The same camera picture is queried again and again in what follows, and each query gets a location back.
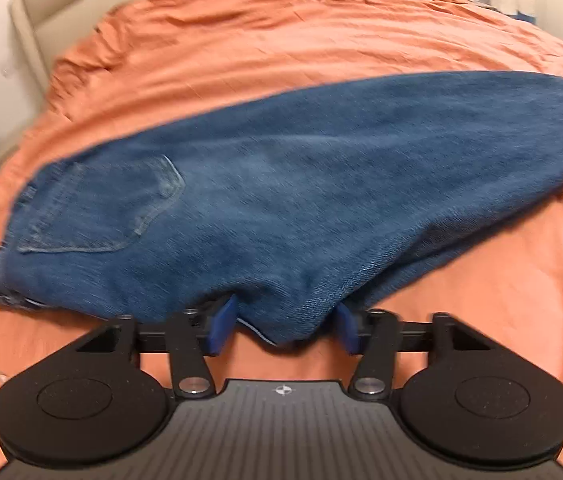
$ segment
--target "blue denim jeans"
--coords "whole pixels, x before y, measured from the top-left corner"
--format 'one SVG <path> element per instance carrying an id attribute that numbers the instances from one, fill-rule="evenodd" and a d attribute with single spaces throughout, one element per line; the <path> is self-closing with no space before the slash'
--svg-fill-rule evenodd
<path id="1" fill-rule="evenodd" d="M 373 304 L 562 186 L 563 78 L 288 92 L 43 168 L 0 245 L 0 301 L 162 320 L 232 291 L 263 336 L 302 339 L 343 298 Z"/>

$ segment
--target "silver screw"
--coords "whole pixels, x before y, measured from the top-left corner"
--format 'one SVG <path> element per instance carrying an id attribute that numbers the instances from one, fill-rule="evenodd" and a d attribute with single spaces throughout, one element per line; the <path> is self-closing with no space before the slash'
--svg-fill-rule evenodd
<path id="1" fill-rule="evenodd" d="M 186 377 L 179 381 L 179 389 L 187 394 L 202 394 L 210 388 L 210 383 L 203 377 Z"/>
<path id="2" fill-rule="evenodd" d="M 377 395 L 386 389 L 386 384 L 376 377 L 360 377 L 355 381 L 355 390 L 367 395 Z"/>

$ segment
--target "orange duvet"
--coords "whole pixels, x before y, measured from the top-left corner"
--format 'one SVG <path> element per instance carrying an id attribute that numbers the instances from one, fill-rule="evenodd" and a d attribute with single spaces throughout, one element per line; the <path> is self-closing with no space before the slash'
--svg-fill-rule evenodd
<path id="1" fill-rule="evenodd" d="M 467 0 L 135 1 L 57 63 L 47 111 L 0 170 L 0 237 L 18 190 L 55 158 L 289 89 L 439 70 L 563 76 L 563 41 Z M 381 306 L 409 320 L 450 312 L 563 381 L 563 193 Z M 95 323 L 0 310 L 0 369 L 16 374 Z M 422 364 L 404 357 L 399 382 Z M 354 360 L 328 338 L 282 355 L 240 333 L 210 366 L 218 383 L 345 381 Z M 168 384 L 164 356 L 143 367 Z"/>

